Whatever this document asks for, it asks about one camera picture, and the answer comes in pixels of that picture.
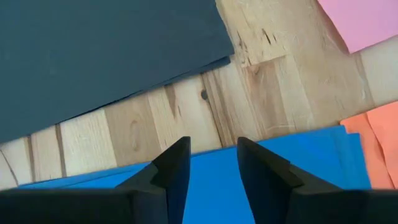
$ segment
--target blue paper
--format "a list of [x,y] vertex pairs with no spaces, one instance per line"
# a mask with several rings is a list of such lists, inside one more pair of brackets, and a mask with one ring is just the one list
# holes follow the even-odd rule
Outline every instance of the blue paper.
[[[370,189],[357,134],[336,126],[258,142],[293,165],[342,189]],[[51,180],[23,188],[113,188],[140,171],[138,164]],[[236,148],[205,152],[191,159],[184,223],[254,223],[240,179]]]

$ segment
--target light wood surface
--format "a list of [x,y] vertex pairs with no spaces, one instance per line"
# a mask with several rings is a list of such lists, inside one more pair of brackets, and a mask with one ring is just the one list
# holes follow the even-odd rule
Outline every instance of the light wood surface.
[[398,100],[398,37],[349,55],[316,0],[217,5],[236,51],[230,65],[2,144],[0,189],[150,161],[182,136],[202,152]]

